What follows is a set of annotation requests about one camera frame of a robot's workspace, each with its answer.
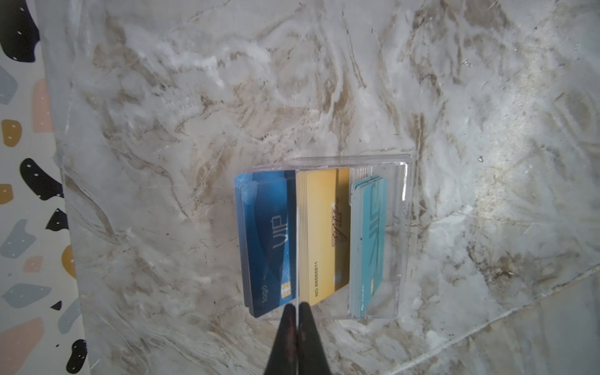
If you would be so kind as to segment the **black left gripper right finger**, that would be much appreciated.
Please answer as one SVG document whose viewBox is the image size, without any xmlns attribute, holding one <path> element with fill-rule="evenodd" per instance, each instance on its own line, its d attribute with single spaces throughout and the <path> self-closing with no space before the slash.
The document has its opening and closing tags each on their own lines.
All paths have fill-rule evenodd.
<svg viewBox="0 0 600 375">
<path fill-rule="evenodd" d="M 317 325 L 307 302 L 301 302 L 298 307 L 297 353 L 299 374 L 331 375 Z"/>
</svg>

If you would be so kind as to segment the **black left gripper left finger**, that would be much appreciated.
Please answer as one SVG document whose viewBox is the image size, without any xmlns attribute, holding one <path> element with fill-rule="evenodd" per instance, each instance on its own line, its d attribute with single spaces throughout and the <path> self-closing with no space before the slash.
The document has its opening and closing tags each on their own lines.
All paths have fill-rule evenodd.
<svg viewBox="0 0 600 375">
<path fill-rule="evenodd" d="M 265 375 L 295 375 L 297 372 L 296 308 L 284 307 L 279 328 L 265 368 Z"/>
</svg>

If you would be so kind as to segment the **dark blue VIP card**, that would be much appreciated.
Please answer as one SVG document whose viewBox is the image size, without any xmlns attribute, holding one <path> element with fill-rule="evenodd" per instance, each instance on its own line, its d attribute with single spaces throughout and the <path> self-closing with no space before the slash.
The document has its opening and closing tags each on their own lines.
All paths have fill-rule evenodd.
<svg viewBox="0 0 600 375">
<path fill-rule="evenodd" d="M 256 318 L 296 297 L 295 177 L 262 170 L 234 178 L 244 301 Z"/>
</svg>

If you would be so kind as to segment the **gold numbered card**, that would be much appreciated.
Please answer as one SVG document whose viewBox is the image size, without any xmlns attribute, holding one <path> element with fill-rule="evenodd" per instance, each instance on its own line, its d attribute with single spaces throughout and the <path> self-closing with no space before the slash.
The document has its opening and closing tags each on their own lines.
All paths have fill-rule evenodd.
<svg viewBox="0 0 600 375">
<path fill-rule="evenodd" d="M 349 283 L 350 169 L 296 175 L 300 208 L 300 300 L 314 306 Z"/>
</svg>

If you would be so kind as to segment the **teal VIP card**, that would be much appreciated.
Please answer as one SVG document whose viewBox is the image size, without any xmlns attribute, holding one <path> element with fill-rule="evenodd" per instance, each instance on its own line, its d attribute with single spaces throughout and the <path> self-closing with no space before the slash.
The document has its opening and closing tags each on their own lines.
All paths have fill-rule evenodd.
<svg viewBox="0 0 600 375">
<path fill-rule="evenodd" d="M 378 175 L 352 185 L 348 311 L 359 319 L 383 280 L 387 193 L 387 179 Z"/>
</svg>

